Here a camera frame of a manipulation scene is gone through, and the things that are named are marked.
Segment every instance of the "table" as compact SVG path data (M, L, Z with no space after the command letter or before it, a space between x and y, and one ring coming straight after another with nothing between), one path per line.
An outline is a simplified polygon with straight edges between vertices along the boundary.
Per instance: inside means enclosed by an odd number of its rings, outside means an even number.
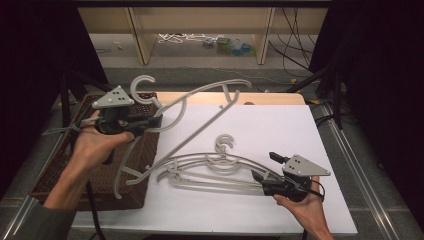
M179 94L182 93L158 93L158 96L166 102ZM189 102L181 122L161 133L156 160L219 111L220 105L225 103L223 98L216 98L219 94L224 96L223 93L198 93L197 99ZM238 105L175 155L213 152L215 138L219 134L230 134L235 138L230 153L254 159L274 171L281 172L281 165L269 159L270 151L284 156L300 154L332 172L309 107L300 95L241 93L240 97ZM245 101L257 105L243 105ZM163 125L173 119L178 109L177 106L164 113ZM179 189L166 180L156 182L158 173L155 171L150 176L142 209L99 212L102 228L143 233L270 236L303 231L290 212L277 206L272 197L263 196L261 191ZM250 173L237 174L237 178L244 178ZM322 177L321 182L326 188L324 208L331 232L356 234L334 174ZM79 212L73 227L92 229L91 213Z

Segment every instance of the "tangled hangers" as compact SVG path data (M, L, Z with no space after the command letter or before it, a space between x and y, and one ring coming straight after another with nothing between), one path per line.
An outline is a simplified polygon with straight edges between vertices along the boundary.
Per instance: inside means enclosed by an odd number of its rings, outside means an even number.
M132 97L135 101L137 101L141 104L154 104L158 108L158 110L155 113L155 117L160 116L161 114L163 114L166 110L168 110L169 108L171 108L175 104L182 103L180 113L178 114L177 118L171 124L169 124L166 127L147 129L146 132L163 132L163 131L169 130L172 127L174 127L175 125L177 125L178 122L184 116L184 113L185 113L185 110L186 110L186 107L187 107L187 98L198 93L198 92L202 92L202 91L205 91L205 90L208 90L208 89L211 89L211 88L215 88L215 87L222 87L225 98L227 99L228 104L226 106L222 107L221 110L217 114L215 114L211 119L209 119L199 129L194 131L184 141L182 141L180 144L178 144L174 149L169 151L164 157L162 157L155 164L153 164L153 166L149 167L144 173L140 173L140 172L138 172L134 169L131 169L131 168L125 166L126 161L127 161L128 157L130 155L130 152L132 151L132 149L134 148L134 146L136 145L136 143L140 139L140 137L137 137L132 143L130 143L130 145L127 149L127 152L126 152L126 154L124 155L124 158L121 161L121 165L119 167L119 170L117 172L117 175L116 175L115 181L114 181L114 193L115 193L116 198L118 198L118 199L122 198L122 196L119 194L119 179L121 177L122 171L127 172L127 173L136 177L136 179L126 181L127 185L134 185L134 184L140 183L147 176L149 176L154 170L156 170L158 168L158 166L163 165L163 163L165 163L168 158L170 158L173 154L175 154L182 147L184 147L188 142L190 142L194 137L196 137L199 133L201 133L205 128L207 128L210 124L212 124L216 119L218 119L222 114L224 114L228 109L230 109L237 102L240 92L238 90L236 90L234 92L234 98L232 99L230 94L229 94L227 85L244 84L248 87L252 87L252 84L249 81L242 80L242 79L233 79L233 80L221 81L221 82L208 84L208 85L205 85L203 87L194 89L194 90L182 95L181 97L177 98L173 102L171 102L167 105L162 105L156 97L152 97L152 98L149 98L149 99L142 99L138 96L137 86L143 81L155 82L155 79L153 77L147 76L147 75L142 75L142 76L135 78L133 80L133 82L131 83L131 87L130 87L131 88L130 89L131 95L132 95Z

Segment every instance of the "brown woven basket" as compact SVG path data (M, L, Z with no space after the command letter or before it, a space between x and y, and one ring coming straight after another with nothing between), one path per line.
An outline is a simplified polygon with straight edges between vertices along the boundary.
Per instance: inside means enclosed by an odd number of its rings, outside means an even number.
M86 95L81 103L79 111L72 119L72 124L75 123L84 112L87 112L87 116L85 117L91 116L94 112L94 109L91 108L91 103L101 96L100 94ZM152 96L156 97L156 93L140 94L142 98L150 98ZM142 105L135 103L131 108L131 113L155 113L156 111L157 109L153 104ZM61 143L55 149L50 163L37 180L30 196L38 199L40 202L44 202L47 199L48 194L57 183L60 174L69 161L71 154L69 145L75 137L76 136L70 131L65 134ZM151 166L153 164L153 160L156 156L158 139L159 133L145 133L131 152L126 166L139 172L144 172L147 165ZM117 199L113 193L114 179L118 172L121 159L125 154L126 147L127 144L118 146L115 149L112 164L103 165L90 179L93 186L96 207L99 211L136 209L142 208L144 205L144 198L146 196L147 184L149 181L148 178L144 179L139 184L127 186L125 182L134 179L134 176L123 172L119 187L119 193L122 195L122 199ZM78 210L88 211L90 209L87 193L84 192L80 199Z

